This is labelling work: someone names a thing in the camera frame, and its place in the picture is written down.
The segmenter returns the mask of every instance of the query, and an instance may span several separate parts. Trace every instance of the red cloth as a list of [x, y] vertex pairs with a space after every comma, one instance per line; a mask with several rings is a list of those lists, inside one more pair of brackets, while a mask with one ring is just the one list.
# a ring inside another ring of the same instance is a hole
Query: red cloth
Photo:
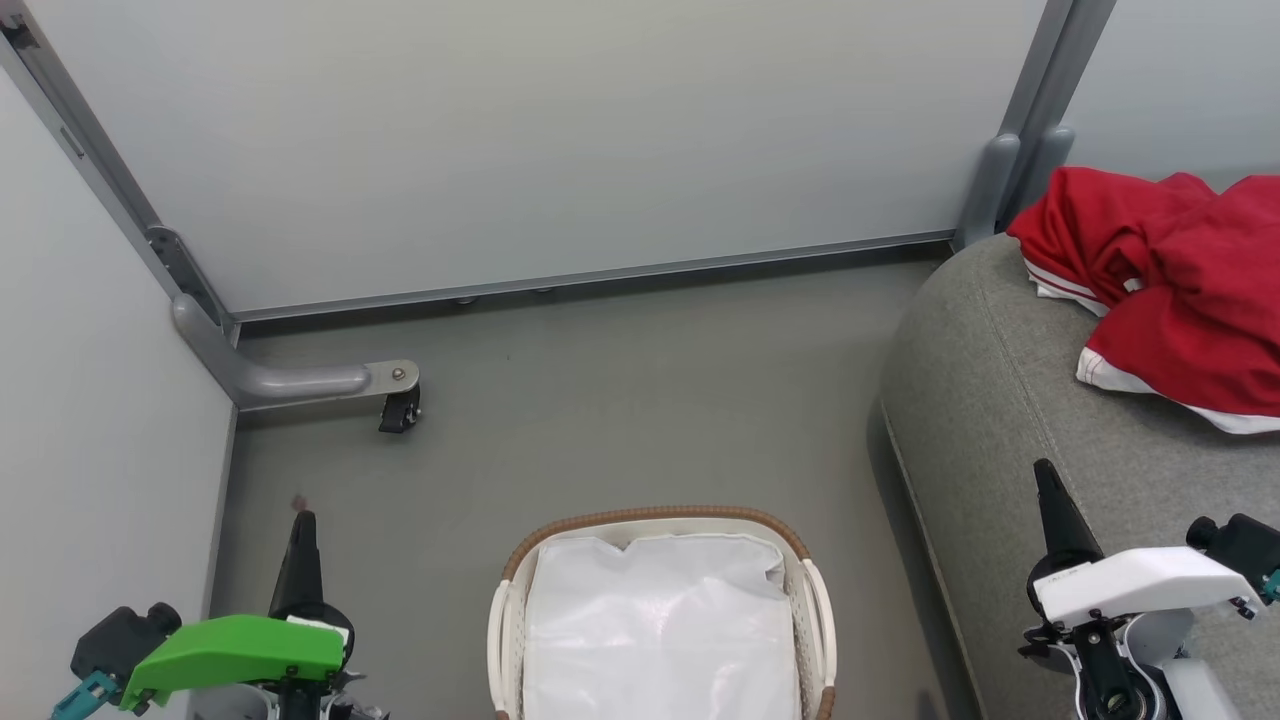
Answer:
[[1056, 275], [1110, 307], [1082, 355], [1082, 380], [1096, 380], [1101, 356], [1206, 416], [1265, 418], [1224, 420], [1235, 429], [1215, 420], [1224, 429], [1280, 429], [1267, 420], [1280, 418], [1280, 177], [1217, 195], [1188, 174], [1149, 182], [1060, 168], [1009, 234], [1033, 279]]

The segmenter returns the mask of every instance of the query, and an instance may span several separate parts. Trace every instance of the white wall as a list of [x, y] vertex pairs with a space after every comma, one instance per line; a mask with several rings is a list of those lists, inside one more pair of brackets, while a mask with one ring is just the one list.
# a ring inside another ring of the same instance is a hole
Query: white wall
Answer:
[[200, 618], [232, 405], [3, 70], [0, 137], [0, 715], [35, 719], [115, 607]]
[[232, 313], [955, 227], [1043, 0], [31, 0]]
[[1280, 4], [1120, 0], [1064, 124], [1070, 164], [1230, 183], [1280, 170]]

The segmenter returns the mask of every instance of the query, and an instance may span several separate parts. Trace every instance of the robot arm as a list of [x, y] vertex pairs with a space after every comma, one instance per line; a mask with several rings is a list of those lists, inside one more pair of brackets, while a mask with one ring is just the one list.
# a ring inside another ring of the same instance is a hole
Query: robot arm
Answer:
[[146, 618], [116, 609], [81, 637], [72, 673], [82, 680], [52, 720], [84, 720], [104, 705], [141, 716], [178, 691], [252, 683], [275, 698], [279, 720], [317, 720], [321, 701], [355, 678], [346, 615], [324, 602], [316, 520], [298, 512], [268, 616], [183, 625], [164, 603]]
[[1185, 610], [1229, 602], [1252, 620], [1280, 600], [1280, 533], [1245, 515], [1222, 529], [1201, 518], [1190, 547], [1105, 557], [1052, 462], [1034, 465], [1047, 553], [1027, 583], [1044, 624], [1019, 652], [1061, 656], [1076, 676], [1082, 720], [1236, 717], [1203, 661], [1185, 659]]

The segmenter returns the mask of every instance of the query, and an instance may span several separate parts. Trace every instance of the gray floor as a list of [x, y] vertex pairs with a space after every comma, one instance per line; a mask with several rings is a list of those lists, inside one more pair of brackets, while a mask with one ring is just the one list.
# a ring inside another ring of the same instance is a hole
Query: gray floor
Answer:
[[320, 518], [326, 598], [356, 625], [351, 665], [370, 674], [358, 694], [403, 720], [492, 717], [488, 606], [529, 532], [608, 509], [748, 505], [796, 528], [823, 569], [837, 717], [946, 717], [951, 670], [864, 442], [878, 360], [933, 266], [246, 341], [280, 364], [410, 357], [428, 400], [402, 437], [374, 430], [367, 401], [242, 416], [214, 614], [265, 610], [301, 495]]

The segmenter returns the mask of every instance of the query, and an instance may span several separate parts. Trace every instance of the laundry basket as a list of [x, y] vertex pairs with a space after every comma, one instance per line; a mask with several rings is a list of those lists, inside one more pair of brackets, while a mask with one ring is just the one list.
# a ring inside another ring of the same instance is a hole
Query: laundry basket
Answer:
[[559, 538], [595, 537], [622, 547], [634, 539], [701, 533], [745, 534], [778, 548], [782, 589], [791, 601], [804, 720], [829, 720], [836, 703], [836, 625], [822, 573], [796, 533], [746, 507], [675, 506], [598, 512], [552, 523], [525, 538], [502, 571], [489, 607], [489, 694], [498, 720], [524, 720], [525, 603], [538, 548]]

